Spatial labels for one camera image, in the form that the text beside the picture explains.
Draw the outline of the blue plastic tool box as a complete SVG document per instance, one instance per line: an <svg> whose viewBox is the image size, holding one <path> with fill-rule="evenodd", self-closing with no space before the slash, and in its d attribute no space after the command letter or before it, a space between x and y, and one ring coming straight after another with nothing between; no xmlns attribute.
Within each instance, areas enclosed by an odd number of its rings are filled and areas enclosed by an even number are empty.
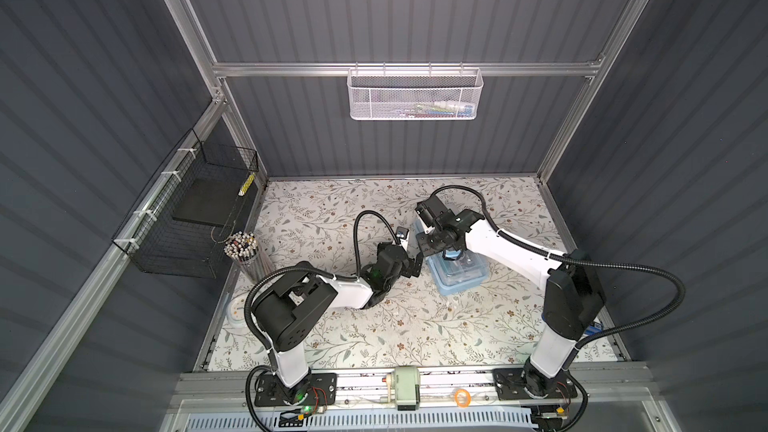
<svg viewBox="0 0 768 432"><path fill-rule="evenodd" d="M438 292L449 296L480 286L491 275L484 256L466 251L457 260L447 260L440 254L424 256Z"/></svg>

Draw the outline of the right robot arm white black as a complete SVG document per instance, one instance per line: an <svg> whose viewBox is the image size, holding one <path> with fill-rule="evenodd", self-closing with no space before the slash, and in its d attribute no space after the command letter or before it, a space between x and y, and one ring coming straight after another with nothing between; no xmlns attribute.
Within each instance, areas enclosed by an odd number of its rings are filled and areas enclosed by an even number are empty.
<svg viewBox="0 0 768 432"><path fill-rule="evenodd" d="M577 355L576 344L605 303L594 268L580 257L564 257L498 228L471 209L453 212L435 195L419 202L424 227L417 235L426 256L448 250L469 251L492 259L528 279L544 292L544 331L526 360L521 380L534 398L545 398Z"/></svg>

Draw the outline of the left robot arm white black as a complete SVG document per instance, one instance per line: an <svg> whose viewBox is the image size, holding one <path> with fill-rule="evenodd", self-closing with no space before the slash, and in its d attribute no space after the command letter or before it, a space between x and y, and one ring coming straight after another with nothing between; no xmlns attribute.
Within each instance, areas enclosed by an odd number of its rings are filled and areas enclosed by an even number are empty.
<svg viewBox="0 0 768 432"><path fill-rule="evenodd" d="M411 257L401 245L381 243L376 261L358 275L334 275L302 261L255 285L243 307L246 325L267 350L281 386L296 390L308 383L304 340L327 311L375 307L399 278L419 276L423 260L421 252Z"/></svg>

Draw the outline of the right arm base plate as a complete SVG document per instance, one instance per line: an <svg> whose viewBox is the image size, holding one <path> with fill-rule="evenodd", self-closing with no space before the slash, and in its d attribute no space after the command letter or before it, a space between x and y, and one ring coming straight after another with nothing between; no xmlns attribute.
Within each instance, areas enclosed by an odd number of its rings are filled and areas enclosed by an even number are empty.
<svg viewBox="0 0 768 432"><path fill-rule="evenodd" d="M565 399L570 401L579 395L573 381L560 372L547 378L535 369L524 367L493 369L492 379L499 399Z"/></svg>

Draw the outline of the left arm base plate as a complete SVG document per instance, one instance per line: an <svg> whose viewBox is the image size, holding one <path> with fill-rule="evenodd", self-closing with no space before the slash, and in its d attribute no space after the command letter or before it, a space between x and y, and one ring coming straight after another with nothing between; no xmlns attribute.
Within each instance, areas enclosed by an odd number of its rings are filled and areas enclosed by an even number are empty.
<svg viewBox="0 0 768 432"><path fill-rule="evenodd" d="M336 400L338 375L310 373L297 385L285 386L272 373L261 374L253 384L253 401L257 407L329 406Z"/></svg>

